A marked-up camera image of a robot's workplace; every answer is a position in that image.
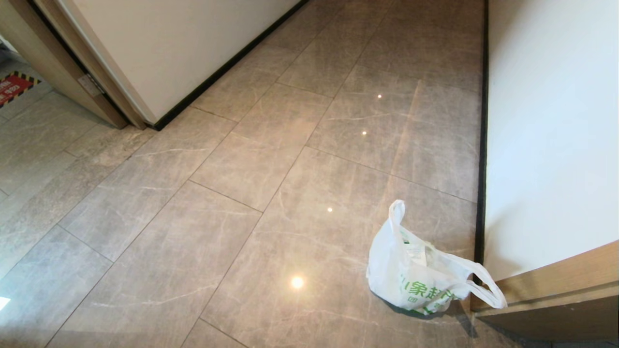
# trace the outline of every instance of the tiled floor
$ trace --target tiled floor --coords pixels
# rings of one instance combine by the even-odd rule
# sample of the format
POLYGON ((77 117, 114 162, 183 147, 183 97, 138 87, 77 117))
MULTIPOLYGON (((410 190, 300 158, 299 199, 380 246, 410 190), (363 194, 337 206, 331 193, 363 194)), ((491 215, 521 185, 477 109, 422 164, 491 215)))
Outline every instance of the tiled floor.
POLYGON ((481 37, 481 0, 313 0, 159 133, 0 118, 0 346, 550 347, 365 279, 395 199, 473 257, 481 37))

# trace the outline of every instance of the white plastic bag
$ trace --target white plastic bag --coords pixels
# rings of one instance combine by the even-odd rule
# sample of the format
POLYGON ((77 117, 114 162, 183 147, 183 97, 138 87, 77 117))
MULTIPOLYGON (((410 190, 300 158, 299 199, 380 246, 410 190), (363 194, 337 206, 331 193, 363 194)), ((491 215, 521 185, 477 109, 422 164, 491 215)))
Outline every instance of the white plastic bag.
POLYGON ((370 289, 394 306, 423 315, 447 310, 454 298, 475 294, 493 308, 505 296, 479 263, 443 253, 403 228, 404 202, 389 207, 389 219, 374 237, 366 276, 370 289), (476 274, 490 291, 468 280, 476 274))

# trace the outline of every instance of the bag handle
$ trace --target bag handle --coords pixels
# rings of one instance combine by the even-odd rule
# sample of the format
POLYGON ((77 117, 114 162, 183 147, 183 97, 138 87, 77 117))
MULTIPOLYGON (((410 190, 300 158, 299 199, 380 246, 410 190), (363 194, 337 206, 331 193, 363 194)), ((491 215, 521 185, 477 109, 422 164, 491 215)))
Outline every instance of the bag handle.
POLYGON ((490 291, 488 291, 488 289, 475 284, 475 282, 467 280, 466 285, 468 285, 470 291, 475 294, 475 296, 489 304, 492 308, 500 309, 507 307, 505 295, 503 295, 501 289, 499 289, 498 285, 492 279, 490 273, 488 273, 488 271, 481 264, 456 255, 445 253, 445 256, 453 259, 461 266, 471 271, 471 273, 475 274, 482 282, 486 283, 488 288, 490 288, 490 291))
MULTIPOLYGON (((391 230, 393 231, 394 235, 397 237, 397 240, 402 240, 402 234, 400 232, 400 225, 402 223, 402 219, 404 218, 405 213, 406 213, 406 204, 401 199, 395 200, 391 204, 391 206, 389 206, 389 221, 391 222, 391 230)), ((501 291, 501 289, 499 289, 495 281, 492 280, 490 273, 488 273, 488 271, 481 264, 473 262, 468 259, 458 257, 456 255, 443 253, 442 251, 436 249, 433 245, 427 243, 425 240, 420 239, 419 237, 410 233, 406 229, 404 229, 403 231, 405 232, 409 240, 415 240, 420 243, 423 243, 425 246, 433 249, 434 251, 445 255, 445 257, 450 258, 456 263, 460 264, 462 267, 466 268, 471 273, 474 273, 475 275, 477 275, 477 277, 479 277, 479 279, 481 279, 484 283, 486 283, 488 287, 490 288, 490 291, 488 291, 484 287, 481 287, 475 284, 473 281, 466 281, 465 283, 465 285, 469 288, 469 290, 473 294, 475 294, 475 296, 477 296, 479 299, 489 304, 493 308, 507 307, 507 300, 505 300, 505 296, 503 295, 503 292, 501 291)))

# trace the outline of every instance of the floor tile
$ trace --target floor tile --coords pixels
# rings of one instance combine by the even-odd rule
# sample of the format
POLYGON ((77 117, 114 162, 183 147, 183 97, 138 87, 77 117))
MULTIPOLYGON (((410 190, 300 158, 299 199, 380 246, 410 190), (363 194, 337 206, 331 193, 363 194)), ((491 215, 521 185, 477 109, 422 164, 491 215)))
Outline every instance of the floor tile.
POLYGON ((60 222, 110 260, 129 246, 235 123, 188 108, 60 222))
POLYGON ((0 189, 14 192, 97 123, 93 114, 60 94, 43 97, 0 128, 0 189))
POLYGON ((72 156, 67 153, 59 155, 20 187, 14 197, 11 195, 0 204, 0 277, 152 136, 151 132, 132 127, 107 130, 113 136, 96 141, 101 138, 93 129, 88 133, 92 142, 81 139, 74 144, 74 153, 79 155, 77 160, 71 162, 72 156), (78 144, 83 145, 80 151, 78 144), (66 169, 60 171, 65 165, 68 165, 66 169))
POLYGON ((279 27, 265 43, 303 51, 335 17, 344 2, 310 1, 279 27))
POLYGON ((482 48, 480 35, 387 17, 358 63, 477 92, 482 48))
POLYGON ((351 0, 337 13, 330 26, 369 37, 374 33, 392 0, 351 0))
POLYGON ((417 26, 449 28, 461 4, 470 0, 394 0, 387 19, 402 19, 417 26))
POLYGON ((461 0, 454 10, 451 29, 483 37, 483 0, 461 0))
POLYGON ((279 82, 335 96, 365 46, 366 38, 335 28, 323 30, 279 78, 279 82))
POLYGON ((472 348, 552 348, 553 344, 543 341, 530 341, 506 332, 496 326, 490 326, 475 319, 474 335, 470 340, 472 348))
POLYGON ((0 108, 0 117, 4 117, 7 119, 11 119, 17 116, 20 112, 24 111, 30 105, 33 105, 37 102, 37 100, 43 98, 47 93, 52 91, 52 86, 45 82, 41 76, 32 69, 28 64, 15 61, 15 60, 6 60, 0 63, 0 79, 3 79, 8 74, 19 71, 28 76, 32 76, 39 81, 41 81, 38 85, 33 86, 24 94, 20 95, 18 98, 14 99, 7 105, 4 105, 0 108))
POLYGON ((203 320, 198 320, 181 348, 243 348, 244 345, 226 336, 203 320))
POLYGON ((94 126, 74 141, 65 151, 77 158, 84 158, 96 156, 102 149, 107 149, 107 158, 126 158, 155 134, 157 134, 157 131, 150 128, 137 129, 133 126, 127 126, 118 130, 102 123, 94 126))
POLYGON ((259 217, 186 183, 50 347, 179 347, 259 217))
POLYGON ((297 55, 287 48, 259 45, 191 106, 240 121, 297 55))
POLYGON ((428 123, 480 127, 481 94, 423 80, 417 88, 410 117, 428 123))
POLYGON ((16 215, 34 196, 52 180, 69 168, 76 158, 64 151, 34 173, 22 186, 0 203, 0 225, 4 225, 16 215))
POLYGON ((368 251, 397 198, 411 231, 472 254, 471 202, 305 148, 201 317, 250 347, 466 346, 457 302, 419 320, 368 289, 368 251))
POLYGON ((475 94, 421 83, 391 173, 477 202, 480 104, 475 94))
POLYGON ((356 66, 308 145, 389 173, 416 87, 411 77, 356 66))
POLYGON ((191 179, 263 211, 330 102, 273 85, 191 179))
POLYGON ((0 346, 44 347, 110 266, 54 227, 0 280, 0 346))

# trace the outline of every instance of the wooden door frame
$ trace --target wooden door frame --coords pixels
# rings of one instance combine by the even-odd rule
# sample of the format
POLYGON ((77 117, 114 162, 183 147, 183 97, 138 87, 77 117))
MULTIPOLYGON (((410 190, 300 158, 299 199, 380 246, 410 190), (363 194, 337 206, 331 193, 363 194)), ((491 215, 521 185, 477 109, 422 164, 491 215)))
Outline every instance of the wooden door frame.
POLYGON ((473 296, 476 318, 532 339, 617 337, 619 241, 496 284, 508 307, 497 310, 473 296))
POLYGON ((131 102, 120 90, 116 82, 110 77, 108 71, 99 62, 96 55, 88 44, 82 39, 76 28, 64 15, 62 9, 55 0, 28 0, 36 10, 56 30, 63 42, 75 54, 76 59, 83 64, 84 69, 101 85, 103 90, 116 106, 124 113, 128 121, 139 129, 146 128, 142 116, 135 110, 131 102))
POLYGON ((91 94, 80 83, 90 82, 86 73, 27 1, 0 0, 0 32, 62 94, 117 128, 127 125, 106 97, 91 94))

